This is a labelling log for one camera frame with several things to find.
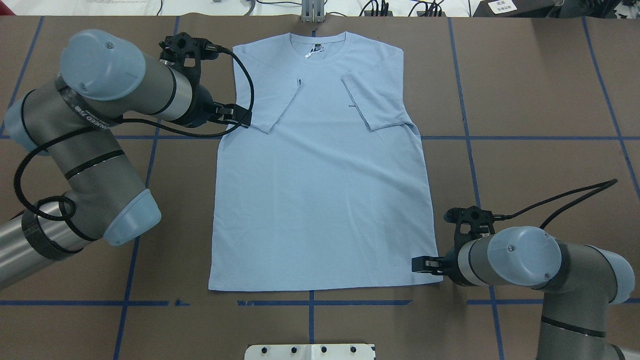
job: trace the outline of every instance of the shirt sleeve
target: shirt sleeve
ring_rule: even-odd
[[[255,95],[251,127],[269,134],[298,92],[300,81],[295,76],[252,58],[240,46],[234,47],[234,53],[242,61],[253,81]],[[251,99],[249,82],[236,62],[234,62],[234,77],[236,103],[248,108]]]
[[[408,124],[403,103],[404,52],[398,49],[379,63],[342,76],[353,104],[369,131]]]

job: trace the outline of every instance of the white bracket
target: white bracket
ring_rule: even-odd
[[[324,22],[324,0],[302,0],[302,22]]]
[[[371,344],[252,345],[244,360],[375,360]]]

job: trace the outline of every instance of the robotic arm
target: robotic arm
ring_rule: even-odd
[[[199,84],[200,60],[219,53],[237,60],[230,50],[185,33],[166,37],[160,46],[162,62],[104,31],[82,31],[62,53],[61,74],[8,110],[4,122],[11,138],[31,157],[38,150],[51,155],[71,191],[29,204],[20,189],[28,163],[23,161],[14,185],[27,210],[0,226],[0,289],[99,238],[122,245],[160,221],[151,192],[109,130],[130,122],[125,112],[184,127],[233,125],[224,133],[250,125],[250,109],[214,102]],[[195,59],[195,66],[185,67],[186,58]]]
[[[545,293],[537,360],[630,360],[640,353],[607,344],[609,304],[626,301],[634,271],[622,256],[589,245],[562,242],[533,226],[497,234],[504,215],[472,206],[452,208],[454,248],[444,257],[412,259],[412,270],[449,276],[460,286],[519,285]],[[468,234],[460,229],[470,226]]]

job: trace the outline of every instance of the shirt tag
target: shirt tag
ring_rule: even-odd
[[[309,51],[308,54],[305,55],[306,58],[308,58],[309,56],[315,54],[315,53],[321,53],[324,51],[324,45],[323,44],[316,44],[313,46],[313,48],[311,48],[311,51]]]
[[[499,13],[508,13],[518,10],[518,8],[513,3],[513,0],[498,0],[489,3],[489,7],[494,14]]]

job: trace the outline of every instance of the light blue shirt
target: light blue shirt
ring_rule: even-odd
[[[234,47],[255,85],[252,125],[218,150],[210,290],[400,286],[436,256],[403,52],[342,33]],[[249,87],[236,66],[237,103]]]

